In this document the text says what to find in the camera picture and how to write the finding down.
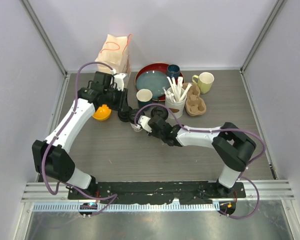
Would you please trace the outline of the black cup lid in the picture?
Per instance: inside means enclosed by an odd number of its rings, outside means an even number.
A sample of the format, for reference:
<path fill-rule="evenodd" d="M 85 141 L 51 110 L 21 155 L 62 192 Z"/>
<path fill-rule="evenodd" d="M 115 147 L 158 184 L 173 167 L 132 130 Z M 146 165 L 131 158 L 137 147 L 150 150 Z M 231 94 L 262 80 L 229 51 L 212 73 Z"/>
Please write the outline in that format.
<path fill-rule="evenodd" d="M 135 108 L 135 109 L 131 109 L 128 113 L 128 121 L 131 123 L 131 124 L 135 124 L 138 123 L 138 120 L 141 116 L 144 116 L 145 115 L 145 112 L 142 110 L 140 113 L 139 112 L 139 109 Z"/>
<path fill-rule="evenodd" d="M 150 112 L 150 116 L 153 118 L 154 116 L 159 116 L 164 120 L 167 120 L 169 117 L 169 112 L 168 110 L 163 107 L 163 106 L 155 106 L 151 112 Z"/>

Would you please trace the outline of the white paper cup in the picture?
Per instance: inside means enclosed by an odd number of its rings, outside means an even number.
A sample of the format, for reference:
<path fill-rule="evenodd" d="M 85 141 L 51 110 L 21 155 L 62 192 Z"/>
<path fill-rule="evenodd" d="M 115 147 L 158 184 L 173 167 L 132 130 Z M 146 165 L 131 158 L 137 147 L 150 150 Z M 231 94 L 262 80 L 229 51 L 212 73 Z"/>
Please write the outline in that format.
<path fill-rule="evenodd" d="M 139 125 L 138 123 L 137 124 L 131 123 L 130 125 L 135 132 L 140 132 L 143 130 L 142 126 Z"/>

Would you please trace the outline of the brown cardboard cup carrier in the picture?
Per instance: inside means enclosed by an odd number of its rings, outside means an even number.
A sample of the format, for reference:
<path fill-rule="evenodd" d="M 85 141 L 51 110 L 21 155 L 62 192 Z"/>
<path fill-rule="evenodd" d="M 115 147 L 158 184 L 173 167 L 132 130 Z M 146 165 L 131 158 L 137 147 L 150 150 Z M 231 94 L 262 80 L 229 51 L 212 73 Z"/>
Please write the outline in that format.
<path fill-rule="evenodd" d="M 205 101 L 200 97 L 201 92 L 197 84 L 192 84 L 186 94 L 185 109 L 188 115 L 195 117 L 206 113 Z"/>

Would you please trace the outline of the brown paper takeout bag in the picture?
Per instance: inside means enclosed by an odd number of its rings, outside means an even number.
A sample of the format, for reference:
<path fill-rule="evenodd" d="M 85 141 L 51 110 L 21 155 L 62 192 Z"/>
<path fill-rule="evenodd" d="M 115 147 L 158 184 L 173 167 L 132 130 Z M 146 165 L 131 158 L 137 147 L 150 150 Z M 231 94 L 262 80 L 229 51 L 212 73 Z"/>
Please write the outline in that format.
<path fill-rule="evenodd" d="M 95 61 L 109 65 L 115 69 L 117 73 L 124 73 L 130 76 L 129 44 L 131 38 L 132 34 L 119 37 L 108 34 Z"/>

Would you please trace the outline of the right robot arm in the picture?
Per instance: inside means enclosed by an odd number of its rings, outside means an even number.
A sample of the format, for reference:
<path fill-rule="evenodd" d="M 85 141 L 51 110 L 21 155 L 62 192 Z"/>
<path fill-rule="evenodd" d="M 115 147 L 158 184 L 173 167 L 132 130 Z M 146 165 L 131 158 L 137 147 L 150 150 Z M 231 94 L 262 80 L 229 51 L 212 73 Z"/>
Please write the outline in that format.
<path fill-rule="evenodd" d="M 162 117 L 154 116 L 146 124 L 148 134 L 171 147 L 197 146 L 214 149 L 224 163 L 216 182 L 216 196 L 226 198 L 234 191 L 240 174 L 246 169 L 256 150 L 256 143 L 231 122 L 221 127 L 195 128 L 171 126 Z"/>

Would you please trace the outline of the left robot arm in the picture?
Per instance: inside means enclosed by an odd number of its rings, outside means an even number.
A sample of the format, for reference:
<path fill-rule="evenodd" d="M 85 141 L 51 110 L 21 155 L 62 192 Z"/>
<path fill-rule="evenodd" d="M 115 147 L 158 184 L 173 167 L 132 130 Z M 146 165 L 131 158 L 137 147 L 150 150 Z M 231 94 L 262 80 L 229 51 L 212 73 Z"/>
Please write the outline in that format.
<path fill-rule="evenodd" d="M 126 73 L 96 71 L 88 87 L 75 90 L 71 108 L 57 128 L 45 138 L 32 145 L 34 166 L 44 178 L 50 177 L 79 188 L 79 194 L 90 200 L 97 192 L 96 179 L 79 170 L 71 159 L 71 146 L 90 117 L 103 105 L 113 111 L 127 114 Z"/>

